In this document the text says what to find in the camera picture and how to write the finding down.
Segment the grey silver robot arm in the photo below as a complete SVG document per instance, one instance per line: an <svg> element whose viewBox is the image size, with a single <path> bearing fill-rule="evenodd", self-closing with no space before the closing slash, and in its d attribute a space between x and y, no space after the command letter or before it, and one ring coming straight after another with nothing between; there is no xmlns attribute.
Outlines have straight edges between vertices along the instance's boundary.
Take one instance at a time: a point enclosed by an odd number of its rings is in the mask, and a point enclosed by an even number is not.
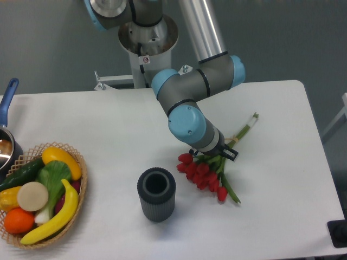
<svg viewBox="0 0 347 260"><path fill-rule="evenodd" d="M245 80L242 61L230 56L223 43L211 1L179 2L199 64L188 71L171 66L178 28L163 13L161 1L85 1L85 6L95 27L119 29L134 86L152 88L168 117L170 132L198 152L234 160L237 152L197 105Z"/></svg>

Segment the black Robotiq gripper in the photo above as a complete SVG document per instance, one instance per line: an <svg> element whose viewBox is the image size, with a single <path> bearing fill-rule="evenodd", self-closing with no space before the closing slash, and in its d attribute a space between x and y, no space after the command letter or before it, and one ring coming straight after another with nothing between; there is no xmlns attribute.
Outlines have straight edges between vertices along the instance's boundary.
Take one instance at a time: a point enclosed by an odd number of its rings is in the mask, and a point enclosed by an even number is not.
<svg viewBox="0 0 347 260"><path fill-rule="evenodd" d="M189 154L197 159L202 157L202 153L209 156L221 153L222 157L235 161L239 155L236 150L224 144L224 137L218 129L213 129L211 134L206 133L200 141L194 144L194 148L189 149Z"/></svg>

